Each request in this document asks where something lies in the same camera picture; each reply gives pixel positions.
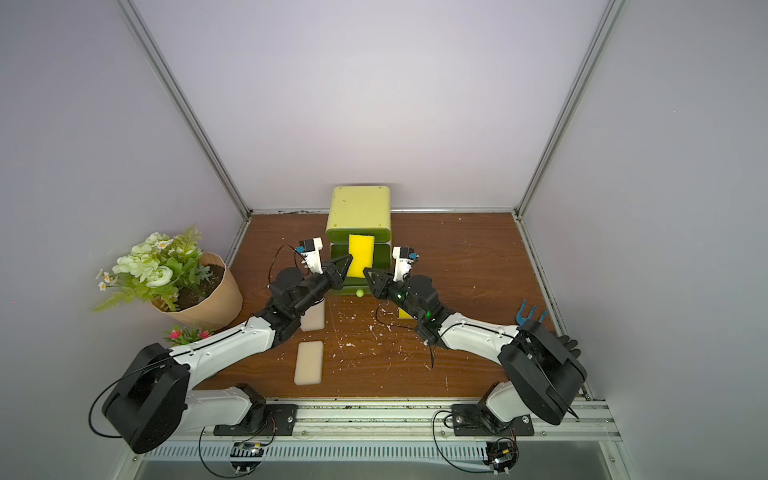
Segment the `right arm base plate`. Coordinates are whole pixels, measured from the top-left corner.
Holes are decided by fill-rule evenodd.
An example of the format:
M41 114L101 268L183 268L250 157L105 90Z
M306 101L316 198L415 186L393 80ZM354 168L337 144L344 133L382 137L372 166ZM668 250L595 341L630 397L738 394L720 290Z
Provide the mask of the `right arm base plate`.
M535 435L533 421L529 415L502 421L476 404L453 404L443 423L453 430L455 436L459 437L533 437Z

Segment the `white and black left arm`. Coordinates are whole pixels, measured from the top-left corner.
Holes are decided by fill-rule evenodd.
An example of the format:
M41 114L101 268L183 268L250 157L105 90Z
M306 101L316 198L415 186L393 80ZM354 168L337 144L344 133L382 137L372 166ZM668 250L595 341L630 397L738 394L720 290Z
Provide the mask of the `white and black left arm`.
M309 277L296 267L284 269L270 284L265 307L243 323L186 345L144 347L101 395L101 413L116 437L143 454L179 432L260 433L269 423L266 401L251 386L201 390L199 384L289 340L306 312L343 286L352 261L350 254L336 257Z

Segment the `green top drawer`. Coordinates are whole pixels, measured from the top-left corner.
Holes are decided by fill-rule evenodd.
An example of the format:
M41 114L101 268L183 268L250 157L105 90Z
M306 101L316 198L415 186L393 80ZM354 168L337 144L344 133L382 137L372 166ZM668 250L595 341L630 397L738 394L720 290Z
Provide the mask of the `green top drawer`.
M364 235L374 238L376 244L390 243L392 232L389 228L380 227L353 227L353 228L328 228L326 236L331 243L347 244L351 235Z

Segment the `yellow-green drawer cabinet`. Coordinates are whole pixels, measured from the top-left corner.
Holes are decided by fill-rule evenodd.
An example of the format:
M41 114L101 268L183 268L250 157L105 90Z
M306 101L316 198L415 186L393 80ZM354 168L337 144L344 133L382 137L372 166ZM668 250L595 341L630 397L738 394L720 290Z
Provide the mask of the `yellow-green drawer cabinet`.
M391 192L387 186L339 186L333 191L328 228L391 226ZM362 298L362 291L355 297Z

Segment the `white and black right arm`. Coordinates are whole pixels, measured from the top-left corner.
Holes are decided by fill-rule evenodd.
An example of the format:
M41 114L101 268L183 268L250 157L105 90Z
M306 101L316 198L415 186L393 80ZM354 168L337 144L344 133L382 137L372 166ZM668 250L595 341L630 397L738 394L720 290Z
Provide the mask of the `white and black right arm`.
M364 270L371 293L388 300L416 321L415 331L430 347L463 351L499 365L507 375L462 416L489 432L533 415L559 425L573 412L572 403L587 379L579 361L578 342L556 336L528 319L501 325L471 319L445 306L432 279L407 275L401 279L380 269Z

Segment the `cream sponge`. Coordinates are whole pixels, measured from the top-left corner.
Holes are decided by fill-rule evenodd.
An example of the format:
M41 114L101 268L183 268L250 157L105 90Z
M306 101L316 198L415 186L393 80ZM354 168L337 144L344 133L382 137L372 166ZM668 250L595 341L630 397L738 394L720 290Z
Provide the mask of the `cream sponge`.
M301 330L313 332L323 330L325 327L325 301L309 308L301 318Z
M322 380L324 344L322 341L298 345L294 383L297 386L317 385Z

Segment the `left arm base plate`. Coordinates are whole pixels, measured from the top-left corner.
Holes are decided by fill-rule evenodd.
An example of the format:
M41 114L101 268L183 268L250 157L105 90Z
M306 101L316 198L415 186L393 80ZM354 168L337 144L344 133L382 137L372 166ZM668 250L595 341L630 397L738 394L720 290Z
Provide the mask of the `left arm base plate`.
M265 404L252 407L236 425L216 425L214 436L291 436L297 420L297 404Z

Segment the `green drawer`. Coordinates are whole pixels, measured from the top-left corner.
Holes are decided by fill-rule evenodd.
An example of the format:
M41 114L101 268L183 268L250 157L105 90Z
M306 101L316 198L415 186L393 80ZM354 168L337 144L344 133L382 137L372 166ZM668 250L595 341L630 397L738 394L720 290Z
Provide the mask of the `green drawer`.
M330 250L331 258L336 258L349 253L348 245L341 243L332 244ZM391 245L389 243L375 243L372 256L372 267L374 269L390 271L392 269L391 261ZM343 287L340 290L332 290L331 294L335 296L356 296L358 291L362 291L363 295L370 294L370 288L368 287L365 278L347 276Z
M392 232L389 228L380 227L353 227L353 228L328 228L326 236L331 243L347 244L351 235L364 235L374 238L376 244L390 243Z

